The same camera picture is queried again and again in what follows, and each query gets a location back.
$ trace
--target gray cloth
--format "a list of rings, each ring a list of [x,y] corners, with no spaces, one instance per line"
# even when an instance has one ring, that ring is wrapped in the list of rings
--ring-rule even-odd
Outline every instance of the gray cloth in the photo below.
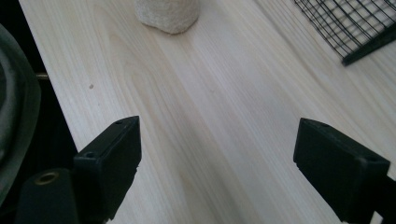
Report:
[[[17,41],[0,24],[0,204],[32,141],[40,97],[32,67]]]

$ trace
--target metal wire rack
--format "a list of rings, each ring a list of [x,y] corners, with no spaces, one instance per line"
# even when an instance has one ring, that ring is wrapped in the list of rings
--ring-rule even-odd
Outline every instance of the metal wire rack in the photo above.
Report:
[[[343,65],[396,39],[396,0],[294,0]]]

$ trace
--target white cylinder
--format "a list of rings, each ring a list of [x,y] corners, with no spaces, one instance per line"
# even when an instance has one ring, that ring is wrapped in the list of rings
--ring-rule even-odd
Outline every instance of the white cylinder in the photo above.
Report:
[[[199,0],[134,0],[137,18],[169,34],[186,31],[198,19]]]

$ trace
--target light wood surface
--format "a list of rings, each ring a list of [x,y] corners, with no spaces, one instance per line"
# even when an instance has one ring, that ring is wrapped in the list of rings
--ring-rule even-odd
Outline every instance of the light wood surface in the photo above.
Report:
[[[290,0],[201,0],[182,35],[133,0],[20,2],[78,149],[141,118],[111,223],[340,223],[292,161],[301,117],[396,162],[396,43],[345,68]]]

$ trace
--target wood grain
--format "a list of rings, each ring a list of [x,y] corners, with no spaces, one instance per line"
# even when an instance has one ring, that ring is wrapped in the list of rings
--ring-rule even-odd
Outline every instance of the wood grain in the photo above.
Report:
[[[286,0],[201,0],[182,35],[132,0],[20,2],[79,149],[141,117],[111,223],[339,223],[292,161],[301,117],[396,162],[395,43],[345,68]]]

